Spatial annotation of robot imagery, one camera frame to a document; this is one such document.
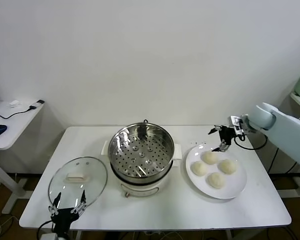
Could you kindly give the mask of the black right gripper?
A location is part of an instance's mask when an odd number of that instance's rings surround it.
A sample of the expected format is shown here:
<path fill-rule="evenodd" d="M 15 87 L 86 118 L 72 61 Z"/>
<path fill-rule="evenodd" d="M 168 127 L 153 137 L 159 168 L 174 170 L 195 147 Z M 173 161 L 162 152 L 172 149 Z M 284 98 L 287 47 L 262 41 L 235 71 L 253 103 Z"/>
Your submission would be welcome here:
<path fill-rule="evenodd" d="M 219 132 L 219 137 L 221 140 L 221 143 L 218 147 L 214 148 L 212 152 L 225 152 L 228 150 L 228 145 L 231 145 L 232 139 L 235 137 L 235 130 L 233 127 L 228 127 L 225 125 L 215 125 L 214 128 L 212 128 L 209 131 L 209 135 Z"/>

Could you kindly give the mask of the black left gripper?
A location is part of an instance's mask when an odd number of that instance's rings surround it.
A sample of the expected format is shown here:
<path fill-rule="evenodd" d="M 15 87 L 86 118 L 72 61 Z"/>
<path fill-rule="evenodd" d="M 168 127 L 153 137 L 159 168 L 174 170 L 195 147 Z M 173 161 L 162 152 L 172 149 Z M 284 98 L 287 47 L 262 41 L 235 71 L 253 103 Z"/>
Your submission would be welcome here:
<path fill-rule="evenodd" d="M 79 215 L 82 215 L 87 207 L 86 193 L 83 190 L 80 203 L 75 208 L 63 208 L 58 210 L 58 204 L 61 199 L 61 192 L 55 197 L 52 205 L 48 207 L 50 212 L 51 220 L 54 223 L 53 232 L 54 233 L 68 233 L 72 222 L 79 219 Z"/>

